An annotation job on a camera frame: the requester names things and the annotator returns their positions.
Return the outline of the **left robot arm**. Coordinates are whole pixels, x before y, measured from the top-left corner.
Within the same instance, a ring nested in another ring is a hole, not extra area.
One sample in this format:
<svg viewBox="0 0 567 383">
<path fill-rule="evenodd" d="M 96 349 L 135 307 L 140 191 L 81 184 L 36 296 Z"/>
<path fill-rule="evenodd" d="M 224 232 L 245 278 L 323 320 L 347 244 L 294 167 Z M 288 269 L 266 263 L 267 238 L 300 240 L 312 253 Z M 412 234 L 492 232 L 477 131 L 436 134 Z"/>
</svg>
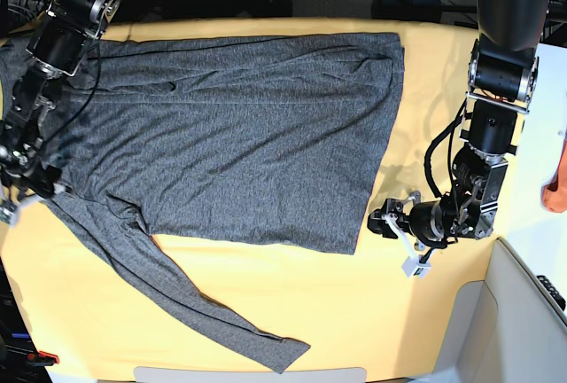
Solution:
<svg viewBox="0 0 567 383">
<path fill-rule="evenodd" d="M 477 0 L 479 36 L 473 45 L 468 90 L 457 115 L 424 155 L 434 201 L 417 191 L 386 199 L 367 227 L 390 239 L 413 236 L 430 251 L 493 231 L 506 155 L 517 117 L 528 113 L 537 82 L 537 46 L 550 0 Z"/>
</svg>

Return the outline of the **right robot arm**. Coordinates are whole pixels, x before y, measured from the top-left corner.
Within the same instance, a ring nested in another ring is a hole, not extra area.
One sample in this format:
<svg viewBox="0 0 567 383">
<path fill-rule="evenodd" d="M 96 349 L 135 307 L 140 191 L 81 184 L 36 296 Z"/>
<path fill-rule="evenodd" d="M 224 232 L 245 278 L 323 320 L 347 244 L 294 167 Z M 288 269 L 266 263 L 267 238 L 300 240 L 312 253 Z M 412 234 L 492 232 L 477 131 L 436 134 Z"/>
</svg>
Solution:
<svg viewBox="0 0 567 383">
<path fill-rule="evenodd" d="M 48 139 L 41 133 L 54 101 L 44 89 L 76 74 L 90 46 L 96 44 L 116 13 L 120 0 L 50 0 L 27 45 L 32 63 L 16 82 L 12 103 L 1 121 L 1 180 L 42 199 L 55 193 L 60 171 L 42 164 Z"/>
</svg>

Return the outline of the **black round arm base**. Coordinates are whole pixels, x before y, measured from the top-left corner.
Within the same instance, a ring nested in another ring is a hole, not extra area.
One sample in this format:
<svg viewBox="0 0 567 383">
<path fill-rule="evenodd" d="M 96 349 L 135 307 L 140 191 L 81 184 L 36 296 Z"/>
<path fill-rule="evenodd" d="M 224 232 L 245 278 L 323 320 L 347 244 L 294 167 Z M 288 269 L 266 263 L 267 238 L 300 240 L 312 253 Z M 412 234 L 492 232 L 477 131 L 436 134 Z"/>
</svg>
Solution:
<svg viewBox="0 0 567 383">
<path fill-rule="evenodd" d="M 373 20 L 400 20 L 440 23 L 441 0 L 372 0 Z"/>
</svg>

